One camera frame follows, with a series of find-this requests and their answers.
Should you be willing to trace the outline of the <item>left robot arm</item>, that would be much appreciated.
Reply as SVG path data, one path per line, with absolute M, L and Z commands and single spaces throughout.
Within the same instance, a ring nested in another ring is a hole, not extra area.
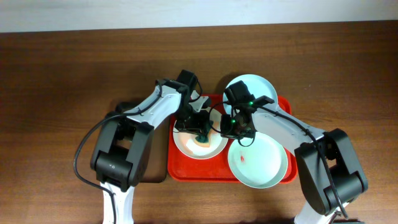
M 103 191 L 104 223 L 133 223 L 134 188 L 147 169 L 154 131 L 166 118 L 175 115 L 179 132 L 207 138 L 210 115 L 202 109 L 205 101 L 193 95 L 199 86 L 196 77 L 158 80 L 142 103 L 121 105 L 94 126 L 99 136 L 90 167 Z

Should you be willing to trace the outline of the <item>pale blue plate top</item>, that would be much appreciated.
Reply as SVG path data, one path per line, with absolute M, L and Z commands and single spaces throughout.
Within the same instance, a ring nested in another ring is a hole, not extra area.
M 242 81 L 248 88 L 250 94 L 254 95 L 255 98 L 259 98 L 260 96 L 267 96 L 269 98 L 272 98 L 274 100 L 273 104 L 267 104 L 265 105 L 266 108 L 272 110 L 272 111 L 277 111 L 279 110 L 279 100 L 277 96 L 277 92 L 273 85 L 266 80 L 265 78 L 259 76 L 259 75 L 254 75 L 254 74 L 245 74 L 245 75 L 240 75 L 234 79 L 232 79 L 226 86 L 226 89 L 239 81 Z

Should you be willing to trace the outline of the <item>black rectangular tray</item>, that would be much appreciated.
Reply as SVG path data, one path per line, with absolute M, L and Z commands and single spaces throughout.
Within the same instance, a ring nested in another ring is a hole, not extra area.
M 139 103 L 131 101 L 113 101 L 111 108 L 117 112 L 124 112 Z M 142 177 L 143 183 L 160 183 L 163 182 L 167 176 L 167 146 L 169 143 L 169 126 L 170 116 L 161 122 L 154 131 L 154 138 L 151 145 L 149 154 L 149 161 L 147 169 Z M 129 149 L 131 141 L 128 138 L 116 140 L 116 145 Z

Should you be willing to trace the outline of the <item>green and yellow sponge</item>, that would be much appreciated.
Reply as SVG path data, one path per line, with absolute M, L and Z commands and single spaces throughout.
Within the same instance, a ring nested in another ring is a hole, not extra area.
M 215 131 L 211 126 L 207 125 L 205 126 L 201 134 L 195 137 L 195 140 L 198 143 L 210 143 L 210 139 L 214 134 L 218 134 L 218 132 Z

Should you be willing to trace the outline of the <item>white plate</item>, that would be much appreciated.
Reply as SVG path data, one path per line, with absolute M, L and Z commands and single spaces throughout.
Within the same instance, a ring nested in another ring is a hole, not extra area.
M 210 122 L 213 129 L 220 130 L 221 113 L 216 110 L 206 108 L 210 113 Z M 228 139 L 220 133 L 212 135 L 210 143 L 198 143 L 195 137 L 201 133 L 186 133 L 176 129 L 176 121 L 172 125 L 172 137 L 178 150 L 192 159 L 210 159 L 217 156 L 226 146 Z

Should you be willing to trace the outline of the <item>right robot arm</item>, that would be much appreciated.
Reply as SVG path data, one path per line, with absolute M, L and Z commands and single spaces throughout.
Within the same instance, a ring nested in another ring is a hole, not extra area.
M 228 138 L 253 139 L 265 134 L 296 159 L 306 199 L 294 223 L 333 223 L 348 218 L 346 206 L 368 189 L 368 180 L 348 135 L 342 129 L 324 131 L 286 113 L 271 98 L 232 98 L 231 113 L 221 120 Z

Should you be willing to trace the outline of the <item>pale blue plate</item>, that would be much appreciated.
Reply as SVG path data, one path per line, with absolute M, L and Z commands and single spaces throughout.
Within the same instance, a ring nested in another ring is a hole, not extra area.
M 267 96 L 269 98 L 272 98 L 274 100 L 273 104 L 267 104 L 265 105 L 266 108 L 272 110 L 272 111 L 277 111 L 279 110 L 279 100 L 277 96 L 277 92 L 273 85 L 266 80 L 265 78 L 259 76 L 259 75 L 254 75 L 254 74 L 245 74 L 245 75 L 240 75 L 234 79 L 232 79 L 226 86 L 226 89 L 239 81 L 242 81 L 248 88 L 250 94 L 254 95 L 255 98 L 259 98 L 260 96 Z
M 282 145 L 262 133 L 256 133 L 254 139 L 235 140 L 228 150 L 228 165 L 235 178 L 255 189 L 277 185 L 287 173 L 288 164 Z

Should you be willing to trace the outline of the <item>pale blue plate bottom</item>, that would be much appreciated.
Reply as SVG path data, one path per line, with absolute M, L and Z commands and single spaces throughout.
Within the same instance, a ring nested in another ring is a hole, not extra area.
M 277 185 L 287 173 L 288 164 L 282 145 L 262 133 L 256 133 L 254 139 L 235 140 L 228 150 L 228 165 L 235 178 L 255 189 Z

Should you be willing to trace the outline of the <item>red plastic tray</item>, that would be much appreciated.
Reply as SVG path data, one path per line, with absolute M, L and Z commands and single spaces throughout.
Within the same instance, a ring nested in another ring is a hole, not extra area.
M 278 96 L 279 106 L 288 114 L 292 114 L 292 107 L 290 102 L 283 96 Z M 228 139 L 228 142 L 222 148 L 222 151 L 210 159 L 192 159 L 183 154 L 175 144 L 177 138 L 173 134 L 175 124 L 175 117 L 171 116 L 169 126 L 169 146 L 168 146 L 168 161 L 167 170 L 170 176 L 182 182 L 221 182 L 221 183 L 239 183 L 231 172 L 228 164 L 228 150 L 233 142 Z M 288 158 L 288 168 L 284 178 L 279 184 L 289 184 L 298 175 L 297 163 L 295 157 L 286 150 Z

